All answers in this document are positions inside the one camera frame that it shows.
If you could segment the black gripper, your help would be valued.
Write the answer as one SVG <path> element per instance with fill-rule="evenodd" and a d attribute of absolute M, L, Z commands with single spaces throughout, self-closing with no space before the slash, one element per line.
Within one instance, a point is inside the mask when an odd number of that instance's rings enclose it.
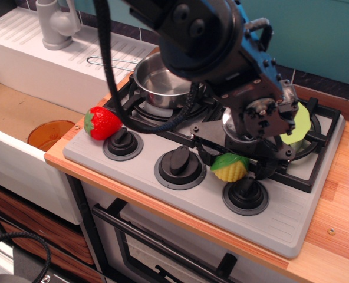
<path fill-rule="evenodd" d="M 285 144 L 280 135 L 290 135 L 295 129 L 298 97 L 289 80 L 281 80 L 279 97 L 264 96 L 243 105 L 228 106 L 220 120 L 191 125 L 198 155 L 212 166 L 222 153 L 230 152 L 250 161 L 248 179 L 264 180 L 286 172 L 287 162 L 296 151 Z"/>

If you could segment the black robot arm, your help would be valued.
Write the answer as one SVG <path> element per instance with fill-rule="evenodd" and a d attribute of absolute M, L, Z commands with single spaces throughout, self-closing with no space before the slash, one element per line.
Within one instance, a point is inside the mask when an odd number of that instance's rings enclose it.
<path fill-rule="evenodd" d="M 266 18 L 249 20 L 238 1 L 130 1 L 131 14 L 155 30 L 166 68 L 203 84 L 224 107 L 221 120 L 193 124 L 202 146 L 256 160 L 265 179 L 295 151 L 281 140 L 295 129 L 298 97 L 267 49 Z"/>

